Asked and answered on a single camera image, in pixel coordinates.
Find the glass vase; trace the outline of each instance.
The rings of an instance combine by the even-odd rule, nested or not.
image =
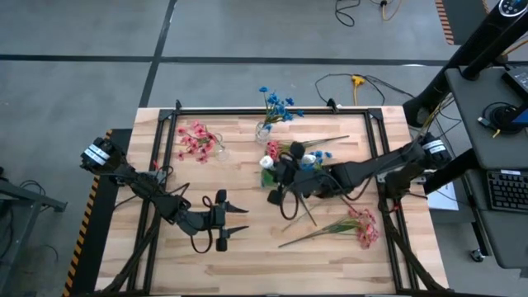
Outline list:
[[[216,144],[214,145],[214,152],[216,159],[220,162],[225,161],[229,158],[229,151],[224,145],[224,139],[221,134],[214,134],[216,136]]]
[[[255,128],[255,141],[259,144],[267,144],[270,141],[270,130],[264,128],[264,122],[258,122]]]

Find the white flower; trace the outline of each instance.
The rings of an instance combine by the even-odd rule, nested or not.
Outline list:
[[[315,162],[316,157],[311,154],[306,154],[303,156],[303,158],[300,160],[303,164],[311,164]]]
[[[261,161],[259,162],[264,169],[272,169],[273,168],[273,159],[270,156],[264,156],[262,157]]]

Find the concrete floor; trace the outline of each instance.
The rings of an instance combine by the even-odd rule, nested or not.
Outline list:
[[[168,0],[4,0],[0,2],[0,54],[152,56]],[[350,10],[356,26],[333,15],[329,0],[179,0],[164,56],[448,59],[456,50],[441,31],[433,0],[407,0],[384,23],[375,5]],[[515,53],[528,60],[528,48]],[[418,94],[439,70],[413,66],[288,64],[161,64],[148,106],[260,106],[261,85],[321,106],[314,89],[326,73],[371,74]],[[49,196],[68,202],[63,214],[44,212],[16,269],[13,292],[62,292],[92,175],[79,154],[109,128],[130,128],[147,63],[0,61],[0,165],[13,182],[39,181]],[[351,104],[347,78],[321,82],[325,97]],[[382,88],[387,105],[407,98]],[[358,92],[361,105],[379,105],[374,88]],[[445,113],[457,117],[456,106]],[[444,129],[452,120],[440,118]],[[437,128],[431,130],[439,134]],[[469,147],[464,127],[448,135],[456,154]],[[526,296],[519,270],[503,270],[491,257],[472,262],[469,224],[436,224],[451,288],[468,293]],[[54,262],[49,244],[59,251]]]

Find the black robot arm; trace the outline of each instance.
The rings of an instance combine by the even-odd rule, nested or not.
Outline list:
[[[194,236],[200,231],[219,230],[217,250],[227,250],[227,238],[239,231],[240,228],[224,229],[225,213],[246,213],[227,202],[226,190],[216,193],[214,204],[209,197],[204,196],[204,205],[209,211],[191,211],[191,202],[183,197],[189,184],[185,184],[173,192],[166,192],[163,181],[157,179],[156,175],[147,172],[136,172],[127,161],[125,154],[119,146],[108,139],[97,138],[81,155],[81,168],[96,175],[110,176],[117,184],[126,184],[139,198],[153,203],[161,217],[169,224],[177,224],[180,229],[189,236]]]

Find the power cable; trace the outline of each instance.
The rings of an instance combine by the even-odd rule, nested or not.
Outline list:
[[[352,4],[352,5],[345,6],[345,7],[339,7],[338,6],[338,3],[345,2],[345,1],[354,1],[356,3]],[[351,15],[349,15],[348,13],[343,12],[343,11],[346,10],[346,9],[349,9],[349,8],[358,7],[358,6],[360,6],[360,4],[361,4],[361,0],[336,0],[336,6],[335,6],[335,9],[334,9],[334,16],[336,16],[336,19],[340,23],[342,23],[344,26],[352,28],[356,24],[356,21],[354,20],[354,18]],[[349,22],[345,22],[344,20],[341,19],[341,17],[347,18]]]

